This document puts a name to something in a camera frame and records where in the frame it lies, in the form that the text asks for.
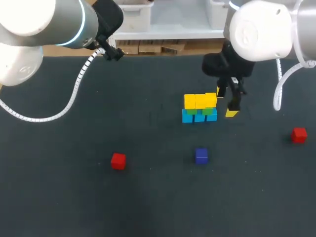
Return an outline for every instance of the white coiled cable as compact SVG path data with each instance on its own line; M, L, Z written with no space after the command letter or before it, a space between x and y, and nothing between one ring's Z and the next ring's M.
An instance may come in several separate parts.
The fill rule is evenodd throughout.
M282 66L281 66L281 61L279 58L276 60L276 67L277 67L278 81L280 81L282 79ZM281 103L282 103L282 87L281 87L281 90L280 90L278 97L277 97L278 106L281 107Z
M307 61L306 62L308 64L308 68L314 68L316 66L316 61ZM280 102L280 95L282 93L282 87L284 85L284 83L286 82L286 80L297 70L303 68L304 66L301 63L296 64L295 66L293 66L292 68L290 68L285 74L284 76L281 78L281 80L279 80L277 86L276 86L276 91L275 91L275 95L273 98L273 107L276 111L279 111L281 109L281 102Z
M23 120L23 121L27 121L27 122L49 122L49 121L53 121L56 120L58 118L60 118L61 116L65 115L68 110L71 108L71 106L73 105L76 96L77 96L77 92L78 92L78 88L80 86L81 80L86 72L86 70L88 69L88 67L90 66L90 64L92 63L92 61L95 59L96 56L98 56L99 54L105 54L105 50L103 48L99 48L96 51L94 51L94 53L88 58L88 60L85 62L84 66L82 67L76 83L75 83L75 87L73 90L73 93L71 95L71 98L67 104L67 106L58 114L48 117L48 118L29 118L23 115L18 114L17 112L13 111L8 105L6 105L2 100L0 100L0 106L2 108L4 108L9 114L11 114L12 116L15 116L16 118Z

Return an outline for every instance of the brown cardboard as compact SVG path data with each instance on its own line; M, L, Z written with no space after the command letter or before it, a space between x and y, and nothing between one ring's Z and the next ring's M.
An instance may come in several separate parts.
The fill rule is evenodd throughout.
M121 48L127 55L138 54L139 40L117 40L117 48Z
M223 39L195 39L187 42L178 55L204 55L222 51Z
M171 49L176 52L182 51L186 45L186 41L183 39L165 39L162 43L162 49Z
M140 53L161 53L162 40L141 40L139 43Z

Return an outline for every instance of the green block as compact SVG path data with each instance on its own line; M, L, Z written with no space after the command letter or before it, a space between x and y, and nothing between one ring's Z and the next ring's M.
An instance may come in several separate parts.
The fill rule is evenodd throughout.
M202 115L212 115L213 114L213 108L206 108L202 110Z
M186 110L188 115L197 115L198 110Z

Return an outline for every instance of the blue cube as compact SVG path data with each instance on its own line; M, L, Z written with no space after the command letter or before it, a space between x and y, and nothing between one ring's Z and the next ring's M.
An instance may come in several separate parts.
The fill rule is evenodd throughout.
M213 108L213 113L212 115L208 115L206 117L206 121L207 122L213 122L213 121L217 121L217 109Z
M207 164L208 156L206 148L197 148L196 149L196 164Z
M205 122L205 115L202 114L202 110L198 110L194 116L194 122Z
M182 110L182 123L192 123L193 122L193 115L187 114L185 109Z

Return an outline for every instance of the red cube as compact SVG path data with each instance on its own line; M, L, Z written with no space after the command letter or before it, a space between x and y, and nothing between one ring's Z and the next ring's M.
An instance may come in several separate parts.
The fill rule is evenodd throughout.
M113 169L123 170L126 166L126 155L114 153L111 160Z
M307 138L307 132L305 128L296 127L292 133L293 143L304 144Z

